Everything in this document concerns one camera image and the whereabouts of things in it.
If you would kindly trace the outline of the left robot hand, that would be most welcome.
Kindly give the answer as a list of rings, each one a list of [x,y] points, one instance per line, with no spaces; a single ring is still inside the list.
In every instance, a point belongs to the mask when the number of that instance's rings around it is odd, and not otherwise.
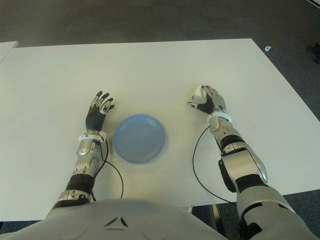
[[[107,113],[112,110],[115,105],[113,98],[110,97],[108,92],[103,93],[99,91],[91,101],[85,118],[85,129],[87,131],[101,131]]]

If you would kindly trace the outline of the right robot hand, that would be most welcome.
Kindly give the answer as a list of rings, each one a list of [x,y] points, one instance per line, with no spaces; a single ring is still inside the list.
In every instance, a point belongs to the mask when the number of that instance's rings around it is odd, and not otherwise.
[[[224,98],[212,87],[200,85],[191,96],[187,105],[208,115],[214,112],[226,112]]]

